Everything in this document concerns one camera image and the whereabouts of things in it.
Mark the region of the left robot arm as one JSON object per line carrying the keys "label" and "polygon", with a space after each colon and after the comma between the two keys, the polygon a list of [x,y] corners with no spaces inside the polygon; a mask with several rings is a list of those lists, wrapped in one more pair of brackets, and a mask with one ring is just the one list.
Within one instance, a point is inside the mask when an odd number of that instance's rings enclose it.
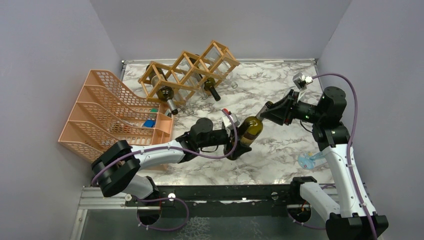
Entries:
{"label": "left robot arm", "polygon": [[223,125],[214,130],[213,122],[200,118],[189,131],[176,139],[149,146],[131,146],[119,140],[91,165],[94,177],[91,185],[99,186],[104,197],[119,193],[138,198],[144,205],[152,205],[159,191],[149,176],[139,176],[139,170],[164,164],[180,164],[195,157],[204,157],[203,148],[224,146],[224,158],[236,160],[252,150],[237,136],[237,125],[230,119],[230,129]]}

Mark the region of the wooden wine rack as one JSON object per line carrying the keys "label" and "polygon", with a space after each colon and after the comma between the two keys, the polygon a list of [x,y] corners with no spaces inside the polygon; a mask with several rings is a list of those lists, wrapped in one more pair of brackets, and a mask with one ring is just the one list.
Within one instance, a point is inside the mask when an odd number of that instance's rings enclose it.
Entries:
{"label": "wooden wine rack", "polygon": [[[214,78],[215,89],[218,92],[218,86],[226,80],[222,80],[217,74],[213,73],[212,70],[208,69],[208,67],[210,66],[210,62],[206,59],[206,55],[213,47],[216,47],[222,52],[228,52],[234,59],[236,59],[227,46],[213,40],[205,49],[205,51],[201,54],[191,53],[189,51],[184,50],[174,63],[165,64],[159,63],[157,61],[151,61],[147,65],[145,73],[138,79],[138,82],[141,84],[144,93],[146,94],[146,99],[153,102],[162,102],[158,99],[156,95],[156,91],[158,90],[160,84],[170,86],[173,91],[175,89],[197,91],[199,89],[202,89],[202,84],[206,81],[207,77]],[[193,58],[196,60],[194,63],[195,65],[191,63],[189,58]],[[197,67],[198,64],[201,64],[205,68],[205,70],[199,69]],[[154,70],[155,73],[159,75],[157,68],[161,68],[163,70],[167,81],[165,81],[159,76],[159,83],[157,83],[156,86],[152,86],[149,84],[150,81],[147,80],[147,77],[152,70]],[[200,82],[195,79],[194,72],[203,76]],[[173,101],[177,106],[184,104],[183,101],[175,100],[175,95]]]}

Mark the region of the green wine bottle front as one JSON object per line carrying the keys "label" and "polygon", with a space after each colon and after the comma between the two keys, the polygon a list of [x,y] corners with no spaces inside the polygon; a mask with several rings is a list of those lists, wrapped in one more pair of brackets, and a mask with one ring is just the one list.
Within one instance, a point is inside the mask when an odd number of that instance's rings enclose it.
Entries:
{"label": "green wine bottle front", "polygon": [[[149,84],[152,85],[153,87],[155,87],[156,84],[159,83],[159,81],[160,81],[159,77],[161,77],[165,81],[168,81],[163,70],[159,67],[157,67],[156,69],[157,69],[159,74],[156,74],[156,72],[154,70],[152,70],[147,77]],[[160,84],[159,87],[158,87],[158,90],[156,91],[156,95],[157,95],[158,99],[161,100],[164,103],[167,103],[171,114],[177,115],[179,113],[179,110],[176,107],[176,104],[173,100],[174,94],[175,94],[174,90],[170,86],[163,85],[163,84]]]}

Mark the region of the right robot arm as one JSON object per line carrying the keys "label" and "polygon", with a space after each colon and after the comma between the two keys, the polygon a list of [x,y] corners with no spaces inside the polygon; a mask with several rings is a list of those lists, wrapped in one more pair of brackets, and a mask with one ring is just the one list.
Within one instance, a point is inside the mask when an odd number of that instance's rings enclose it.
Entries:
{"label": "right robot arm", "polygon": [[276,103],[268,101],[260,116],[278,125],[294,119],[312,124],[312,135],[323,154],[334,180],[338,201],[334,201],[314,181],[293,180],[289,199],[307,201],[325,222],[330,240],[376,240],[388,228],[385,215],[377,213],[356,168],[352,132],[341,122],[347,106],[345,92],[335,86],[324,89],[317,105],[298,100],[290,90]]}

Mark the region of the dark green wine bottle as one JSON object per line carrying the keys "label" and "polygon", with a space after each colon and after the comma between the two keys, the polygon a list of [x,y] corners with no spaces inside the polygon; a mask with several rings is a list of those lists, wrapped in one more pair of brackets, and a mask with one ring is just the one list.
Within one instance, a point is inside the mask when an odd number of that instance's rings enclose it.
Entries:
{"label": "dark green wine bottle", "polygon": [[[196,60],[194,59],[194,58],[192,58],[192,57],[189,57],[189,60],[190,60],[190,62],[193,64],[193,65],[195,65],[194,63],[196,62]],[[203,65],[201,64],[201,63],[199,63],[198,65],[196,65],[199,69],[201,69],[201,70],[204,70],[205,71],[205,68],[203,67]],[[201,74],[199,74],[199,73],[196,73],[196,72],[194,72],[193,73],[194,74],[194,78],[198,81],[198,82],[200,82],[202,79],[203,79],[203,76],[201,75]],[[202,98],[203,99],[205,99],[205,98],[207,98],[207,95],[206,95],[206,92],[208,92],[208,93],[210,93],[212,96],[213,96],[213,98],[214,98],[214,100],[216,101],[216,102],[218,102],[218,101],[220,101],[221,100],[221,97],[220,97],[220,95],[218,94],[218,92],[216,91],[216,89],[215,89],[215,85],[216,85],[216,82],[215,82],[215,79],[214,78],[212,78],[212,77],[207,77],[207,79],[205,80],[205,82],[201,85],[201,88],[202,88]]]}

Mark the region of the clear square glass bottle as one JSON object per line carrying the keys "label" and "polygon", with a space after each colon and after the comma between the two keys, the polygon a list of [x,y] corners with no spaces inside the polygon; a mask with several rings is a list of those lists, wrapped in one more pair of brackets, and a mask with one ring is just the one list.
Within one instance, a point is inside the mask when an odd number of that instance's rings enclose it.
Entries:
{"label": "clear square glass bottle", "polygon": [[216,47],[213,47],[205,58],[210,63],[209,70],[212,70],[222,80],[226,80],[233,89],[238,87],[238,83],[233,79],[232,71],[240,64],[239,61],[228,52],[221,51]]}

